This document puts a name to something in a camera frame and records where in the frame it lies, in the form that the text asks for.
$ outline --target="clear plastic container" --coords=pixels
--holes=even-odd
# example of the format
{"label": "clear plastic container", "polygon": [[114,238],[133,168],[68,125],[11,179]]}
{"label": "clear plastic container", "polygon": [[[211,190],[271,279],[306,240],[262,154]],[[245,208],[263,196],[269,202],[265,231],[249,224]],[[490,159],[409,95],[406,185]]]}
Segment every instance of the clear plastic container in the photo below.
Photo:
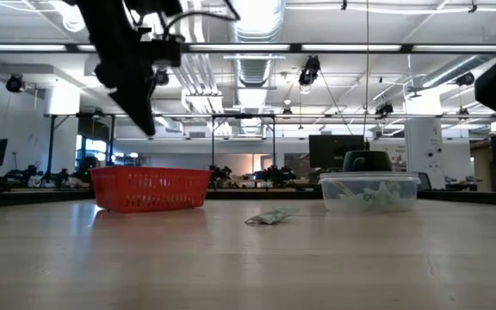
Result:
{"label": "clear plastic container", "polygon": [[380,213],[411,209],[420,179],[407,172],[340,172],[321,174],[320,184],[330,211]]}

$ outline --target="pillar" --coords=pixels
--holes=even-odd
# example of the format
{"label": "pillar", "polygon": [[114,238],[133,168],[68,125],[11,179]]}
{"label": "pillar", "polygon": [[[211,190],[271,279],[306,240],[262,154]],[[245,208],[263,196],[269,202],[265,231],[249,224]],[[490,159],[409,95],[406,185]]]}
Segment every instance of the pillar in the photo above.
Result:
{"label": "pillar", "polygon": [[[46,90],[46,114],[74,115],[79,112],[79,88],[59,80],[54,88]],[[56,124],[64,120],[59,117]],[[78,119],[69,117],[55,129],[53,144],[52,173],[68,169],[74,171],[76,163],[76,137],[78,135]]]}
{"label": "pillar", "polygon": [[[426,90],[416,98],[406,98],[406,112],[410,115],[442,114],[439,93]],[[441,119],[414,118],[405,122],[407,171],[424,172],[433,189],[445,189],[443,171],[443,137]]]}

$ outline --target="plastic container lid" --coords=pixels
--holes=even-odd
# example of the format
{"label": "plastic container lid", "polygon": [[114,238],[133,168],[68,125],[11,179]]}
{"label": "plastic container lid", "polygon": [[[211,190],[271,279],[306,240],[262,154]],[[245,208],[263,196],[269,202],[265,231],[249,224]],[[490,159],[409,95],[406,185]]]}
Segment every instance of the plastic container lid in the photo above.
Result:
{"label": "plastic container lid", "polygon": [[341,180],[341,181],[414,181],[420,184],[418,173],[412,172],[392,172],[392,171],[361,171],[361,172],[335,172],[323,173],[320,181]]}

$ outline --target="table surface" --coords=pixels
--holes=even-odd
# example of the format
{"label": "table surface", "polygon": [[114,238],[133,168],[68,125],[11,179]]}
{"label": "table surface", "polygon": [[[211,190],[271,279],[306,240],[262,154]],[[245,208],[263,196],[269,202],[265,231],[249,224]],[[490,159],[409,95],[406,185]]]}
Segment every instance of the table surface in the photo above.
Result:
{"label": "table surface", "polygon": [[[278,207],[300,212],[246,225]],[[496,206],[398,214],[322,201],[207,201],[116,214],[0,208],[0,309],[496,309]]]}

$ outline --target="plastic basket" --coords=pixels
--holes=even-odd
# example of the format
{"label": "plastic basket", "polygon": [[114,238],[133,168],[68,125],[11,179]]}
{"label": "plastic basket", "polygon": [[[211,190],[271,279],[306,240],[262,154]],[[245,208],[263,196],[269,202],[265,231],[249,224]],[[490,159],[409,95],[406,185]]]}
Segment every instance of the plastic basket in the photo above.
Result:
{"label": "plastic basket", "polygon": [[113,166],[91,170],[96,203],[122,213],[198,208],[212,171]]}

